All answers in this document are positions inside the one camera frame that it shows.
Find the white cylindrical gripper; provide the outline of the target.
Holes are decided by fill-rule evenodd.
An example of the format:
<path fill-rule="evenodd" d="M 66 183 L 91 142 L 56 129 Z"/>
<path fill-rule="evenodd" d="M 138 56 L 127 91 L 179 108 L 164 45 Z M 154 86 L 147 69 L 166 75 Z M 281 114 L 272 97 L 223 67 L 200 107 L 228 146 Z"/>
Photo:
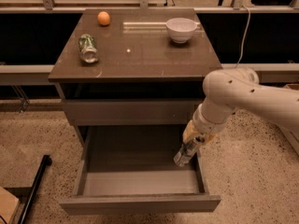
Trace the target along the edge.
<path fill-rule="evenodd" d="M 221 132 L 226 125 L 235 108 L 227 105 L 216 105 L 211 100 L 205 100 L 193 113 L 183 132 L 182 142 L 188 144 L 198 141 L 202 145 L 209 143 L 214 134 Z"/>

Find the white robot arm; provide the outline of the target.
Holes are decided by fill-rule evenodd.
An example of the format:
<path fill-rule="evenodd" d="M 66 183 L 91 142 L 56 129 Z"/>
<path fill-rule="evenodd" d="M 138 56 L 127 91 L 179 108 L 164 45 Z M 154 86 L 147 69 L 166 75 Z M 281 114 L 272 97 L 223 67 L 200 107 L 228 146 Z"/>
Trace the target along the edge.
<path fill-rule="evenodd" d="M 299 91 L 260 85 L 251 68 L 213 71 L 205 77 L 203 91 L 206 98 L 185 128 L 184 144 L 195 137 L 207 141 L 238 108 L 299 134 Z"/>

